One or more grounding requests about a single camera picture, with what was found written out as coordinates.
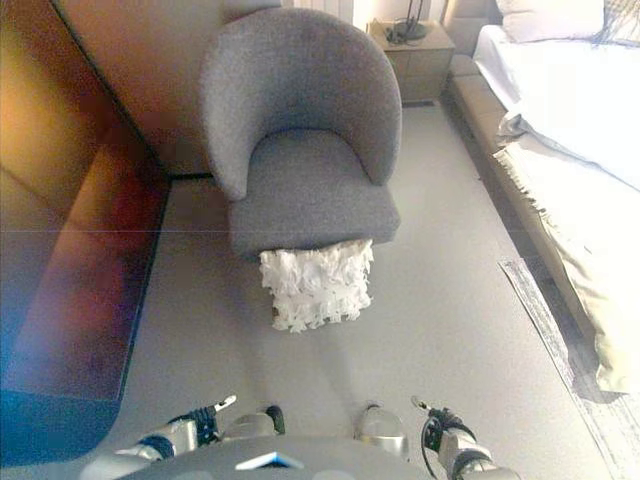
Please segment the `lamp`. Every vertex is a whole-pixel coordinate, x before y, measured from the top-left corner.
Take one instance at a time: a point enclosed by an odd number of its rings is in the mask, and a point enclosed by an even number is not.
[[[413,7],[413,0],[409,0],[409,8],[407,10],[407,17],[396,22],[393,28],[387,29],[387,40],[391,43],[407,43],[411,40],[420,40],[427,36],[427,27],[420,23],[420,15],[422,14],[422,7],[424,0],[420,0],[418,6],[418,13],[415,16],[411,16],[411,10]]]

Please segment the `gray carpet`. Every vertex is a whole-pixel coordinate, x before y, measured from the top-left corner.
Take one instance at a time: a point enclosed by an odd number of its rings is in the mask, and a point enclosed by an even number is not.
[[[596,353],[581,337],[566,307],[563,308],[562,299],[554,296],[553,289],[548,289],[550,308],[524,260],[500,262],[500,266],[571,393],[602,453],[611,478],[639,479],[640,395],[601,392],[595,382]]]

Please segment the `nightstand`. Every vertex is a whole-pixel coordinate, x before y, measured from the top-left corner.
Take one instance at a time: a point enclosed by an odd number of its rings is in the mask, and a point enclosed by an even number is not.
[[[435,100],[447,79],[455,46],[438,22],[421,22],[427,36],[408,44],[387,41],[385,32],[392,22],[374,21],[367,25],[369,35],[387,54],[400,86],[402,103]]]

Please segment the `bed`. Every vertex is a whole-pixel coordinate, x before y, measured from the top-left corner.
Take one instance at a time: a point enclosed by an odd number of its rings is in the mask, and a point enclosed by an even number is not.
[[[577,2],[449,1],[447,91],[593,342],[599,387],[638,391],[640,24],[610,27],[640,2]]]

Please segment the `gray armchair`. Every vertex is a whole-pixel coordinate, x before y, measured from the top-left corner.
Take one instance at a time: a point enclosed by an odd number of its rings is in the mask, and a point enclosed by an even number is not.
[[[366,34],[314,10],[261,10],[223,29],[200,89],[234,252],[393,239],[400,218],[385,184],[400,94]]]

